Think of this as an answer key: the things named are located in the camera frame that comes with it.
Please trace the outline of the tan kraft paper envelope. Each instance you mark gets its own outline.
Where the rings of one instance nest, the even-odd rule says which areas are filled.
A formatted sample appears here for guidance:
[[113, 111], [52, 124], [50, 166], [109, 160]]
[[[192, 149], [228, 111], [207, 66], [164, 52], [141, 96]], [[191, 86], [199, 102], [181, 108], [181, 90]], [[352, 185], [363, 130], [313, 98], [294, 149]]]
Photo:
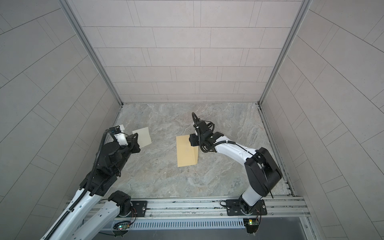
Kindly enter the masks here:
[[177, 136], [177, 164], [178, 167], [193, 166], [198, 163], [198, 147], [192, 147], [189, 135]]

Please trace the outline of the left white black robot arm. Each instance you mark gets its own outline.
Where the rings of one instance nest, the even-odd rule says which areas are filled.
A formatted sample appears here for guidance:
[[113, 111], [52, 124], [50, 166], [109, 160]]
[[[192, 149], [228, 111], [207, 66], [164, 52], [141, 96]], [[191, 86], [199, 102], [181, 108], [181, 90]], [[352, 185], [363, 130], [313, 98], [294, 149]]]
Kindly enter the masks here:
[[50, 229], [44, 240], [91, 240], [116, 217], [129, 217], [117, 229], [127, 232], [138, 217], [131, 197], [115, 191], [105, 198], [121, 176], [131, 154], [140, 152], [137, 133], [127, 135], [106, 130], [92, 167], [74, 198]]

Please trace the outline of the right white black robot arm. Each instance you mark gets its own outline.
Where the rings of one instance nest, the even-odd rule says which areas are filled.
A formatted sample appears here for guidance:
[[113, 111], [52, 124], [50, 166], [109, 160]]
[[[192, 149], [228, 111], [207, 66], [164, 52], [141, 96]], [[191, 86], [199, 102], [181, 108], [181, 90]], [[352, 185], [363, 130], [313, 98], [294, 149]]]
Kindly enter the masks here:
[[257, 211], [256, 204], [281, 180], [283, 174], [265, 148], [258, 150], [242, 146], [220, 132], [215, 132], [215, 124], [197, 118], [193, 114], [195, 133], [190, 135], [191, 146], [200, 147], [204, 153], [214, 152], [223, 154], [245, 167], [249, 186], [239, 197], [237, 207], [250, 215]]

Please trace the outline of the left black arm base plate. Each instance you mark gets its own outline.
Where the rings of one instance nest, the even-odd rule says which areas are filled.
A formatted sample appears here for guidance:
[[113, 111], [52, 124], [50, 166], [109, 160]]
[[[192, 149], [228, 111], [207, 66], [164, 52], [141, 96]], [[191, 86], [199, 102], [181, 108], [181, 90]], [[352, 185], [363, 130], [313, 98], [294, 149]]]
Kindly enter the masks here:
[[147, 201], [131, 201], [129, 203], [124, 203], [120, 206], [119, 217], [122, 218], [142, 218], [146, 214], [147, 210]]

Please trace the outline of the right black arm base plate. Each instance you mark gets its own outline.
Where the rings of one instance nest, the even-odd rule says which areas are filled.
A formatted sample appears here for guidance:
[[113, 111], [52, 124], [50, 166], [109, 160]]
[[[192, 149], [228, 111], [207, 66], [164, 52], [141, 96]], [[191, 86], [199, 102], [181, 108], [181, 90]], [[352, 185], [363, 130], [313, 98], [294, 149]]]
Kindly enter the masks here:
[[228, 216], [266, 216], [264, 200], [258, 200], [253, 206], [243, 200], [223, 200], [220, 205], [227, 210]]

